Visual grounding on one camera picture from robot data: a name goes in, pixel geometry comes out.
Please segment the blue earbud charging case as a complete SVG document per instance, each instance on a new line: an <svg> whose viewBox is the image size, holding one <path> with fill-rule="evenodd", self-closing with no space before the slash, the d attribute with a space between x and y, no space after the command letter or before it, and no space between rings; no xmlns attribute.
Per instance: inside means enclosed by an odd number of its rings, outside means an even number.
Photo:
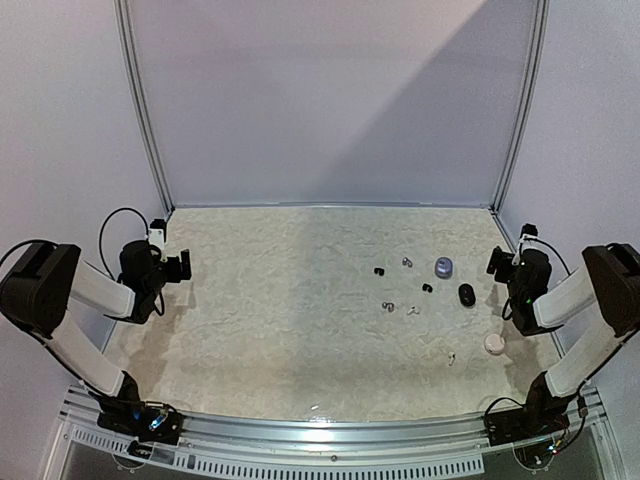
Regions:
<svg viewBox="0 0 640 480"><path fill-rule="evenodd" d="M434 272L438 278L449 279L453 275L453 262L448 257L439 257L434 265Z"/></svg>

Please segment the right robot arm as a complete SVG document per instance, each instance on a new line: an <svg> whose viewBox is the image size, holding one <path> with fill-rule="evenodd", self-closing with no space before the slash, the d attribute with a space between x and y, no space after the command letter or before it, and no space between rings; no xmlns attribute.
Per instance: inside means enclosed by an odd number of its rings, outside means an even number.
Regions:
<svg viewBox="0 0 640 480"><path fill-rule="evenodd" d="M639 331L639 252L629 244L588 246L583 264L549 286L552 267L535 248L493 249L487 273L507 286L507 319L524 336L551 333L587 312L592 321L571 349L529 387L517 427L537 436Z"/></svg>

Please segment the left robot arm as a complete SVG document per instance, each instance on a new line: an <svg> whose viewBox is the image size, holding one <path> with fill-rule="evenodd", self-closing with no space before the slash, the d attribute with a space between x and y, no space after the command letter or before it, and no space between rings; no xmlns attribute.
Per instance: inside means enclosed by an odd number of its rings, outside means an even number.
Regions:
<svg viewBox="0 0 640 480"><path fill-rule="evenodd" d="M165 313L166 284L191 279L189 250L164 257L146 240L130 242L120 253L117 279L83 261L73 244L30 239L9 251L22 254L1 280L2 315L82 382L126 433L141 433L150 407L140 399L136 381L84 334L71 317L69 302L77 300L118 322L143 325Z"/></svg>

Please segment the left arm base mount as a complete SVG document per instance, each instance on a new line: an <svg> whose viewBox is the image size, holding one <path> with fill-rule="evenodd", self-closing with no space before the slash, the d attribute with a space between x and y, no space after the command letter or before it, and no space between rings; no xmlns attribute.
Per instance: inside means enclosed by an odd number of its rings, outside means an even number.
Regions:
<svg viewBox="0 0 640 480"><path fill-rule="evenodd" d="M103 399L99 427L136 438L141 443L177 445L185 416L166 403Z"/></svg>

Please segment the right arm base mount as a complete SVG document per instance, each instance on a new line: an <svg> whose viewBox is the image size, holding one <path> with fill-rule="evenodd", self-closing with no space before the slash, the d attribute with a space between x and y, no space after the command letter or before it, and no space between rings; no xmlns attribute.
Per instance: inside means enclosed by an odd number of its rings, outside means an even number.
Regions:
<svg viewBox="0 0 640 480"><path fill-rule="evenodd" d="M483 422L491 446L562 433L570 425L566 413L552 413L534 419L523 408L490 412L484 415Z"/></svg>

